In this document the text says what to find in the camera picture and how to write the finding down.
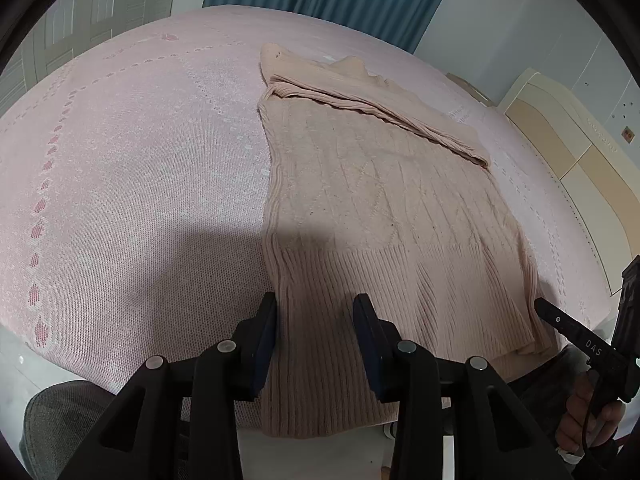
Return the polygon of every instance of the headboard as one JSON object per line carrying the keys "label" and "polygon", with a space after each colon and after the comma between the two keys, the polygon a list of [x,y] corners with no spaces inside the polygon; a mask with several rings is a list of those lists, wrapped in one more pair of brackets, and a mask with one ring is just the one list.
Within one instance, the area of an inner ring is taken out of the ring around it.
{"label": "headboard", "polygon": [[568,88],[537,70],[525,70],[497,109],[564,185],[616,294],[640,254],[640,170]]}

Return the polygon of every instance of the pink bedspread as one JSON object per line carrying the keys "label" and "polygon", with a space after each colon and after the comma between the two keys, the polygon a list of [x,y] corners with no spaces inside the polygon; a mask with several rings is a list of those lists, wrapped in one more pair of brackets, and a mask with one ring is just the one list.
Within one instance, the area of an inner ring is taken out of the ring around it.
{"label": "pink bedspread", "polygon": [[[606,315],[604,275],[570,199],[504,116],[365,34],[225,6],[100,44],[0,118],[4,325],[116,391],[149,355],[196,355],[255,311],[271,288],[260,249],[270,160],[256,108],[266,42],[321,61],[357,56],[473,126],[547,296],[588,326]],[[236,319],[221,322],[220,308]]]}

